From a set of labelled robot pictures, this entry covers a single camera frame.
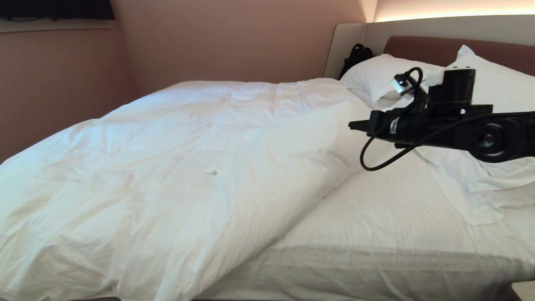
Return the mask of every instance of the white duvet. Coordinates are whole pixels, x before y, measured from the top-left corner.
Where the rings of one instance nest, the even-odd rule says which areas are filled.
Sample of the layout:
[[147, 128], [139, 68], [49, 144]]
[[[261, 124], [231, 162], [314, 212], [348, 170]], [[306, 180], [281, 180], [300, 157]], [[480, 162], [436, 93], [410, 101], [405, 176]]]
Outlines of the white duvet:
[[188, 82], [0, 165], [0, 298], [190, 300], [353, 174], [338, 81]]

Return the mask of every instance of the backpack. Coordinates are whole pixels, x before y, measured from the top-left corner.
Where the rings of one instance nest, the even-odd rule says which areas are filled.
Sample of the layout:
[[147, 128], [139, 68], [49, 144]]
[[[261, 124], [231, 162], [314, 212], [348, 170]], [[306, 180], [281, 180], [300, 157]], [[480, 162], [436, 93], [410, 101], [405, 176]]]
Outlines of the backpack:
[[351, 50], [349, 57], [344, 60], [345, 63], [343, 65], [342, 73], [338, 80], [342, 79], [343, 75], [346, 74], [351, 67], [370, 58], [373, 58], [373, 53], [370, 48], [364, 47], [362, 44], [355, 45]]

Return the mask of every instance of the upholstered headboard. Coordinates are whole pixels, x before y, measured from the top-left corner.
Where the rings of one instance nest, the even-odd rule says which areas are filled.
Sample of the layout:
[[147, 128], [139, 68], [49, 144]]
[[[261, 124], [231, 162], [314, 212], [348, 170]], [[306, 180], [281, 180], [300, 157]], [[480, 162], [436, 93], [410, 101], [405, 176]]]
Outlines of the upholstered headboard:
[[455, 61], [457, 51], [462, 45], [467, 45], [478, 56], [491, 62], [535, 76], [535, 46], [441, 37], [391, 36], [384, 53], [412, 61], [447, 66]]

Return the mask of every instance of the wall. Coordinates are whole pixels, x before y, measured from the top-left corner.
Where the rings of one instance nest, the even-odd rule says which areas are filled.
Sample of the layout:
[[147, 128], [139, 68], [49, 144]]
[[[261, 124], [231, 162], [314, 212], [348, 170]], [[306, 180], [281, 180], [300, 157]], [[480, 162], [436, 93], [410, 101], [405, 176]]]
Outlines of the wall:
[[120, 30], [0, 34], [0, 163], [135, 100]]
[[534, 13], [533, 0], [378, 0], [375, 22]]
[[[373, 13], [375, 0], [363, 1]], [[336, 24], [366, 21], [356, 0], [118, 0], [116, 8], [142, 94], [187, 80], [322, 77]]]

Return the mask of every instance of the white pillow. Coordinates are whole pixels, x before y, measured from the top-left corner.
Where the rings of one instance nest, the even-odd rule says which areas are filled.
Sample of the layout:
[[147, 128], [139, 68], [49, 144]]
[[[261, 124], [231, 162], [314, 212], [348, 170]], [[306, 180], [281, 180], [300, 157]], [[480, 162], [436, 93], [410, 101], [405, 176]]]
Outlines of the white pillow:
[[390, 82], [396, 74], [405, 73], [413, 67], [422, 68], [424, 79], [429, 73], [443, 69], [443, 67], [383, 54], [353, 66], [340, 81], [361, 98], [368, 107], [380, 109], [392, 106], [401, 98]]
[[[476, 69], [473, 104], [492, 104], [494, 113], [535, 111], [535, 77], [489, 62], [466, 46], [448, 68], [454, 66]], [[448, 199], [455, 207], [464, 207], [460, 211], [471, 224], [501, 220], [502, 208], [535, 206], [535, 158], [486, 163], [460, 150], [447, 155], [434, 148], [418, 152], [433, 163], [437, 174], [455, 179], [463, 193], [445, 194], [450, 194]]]

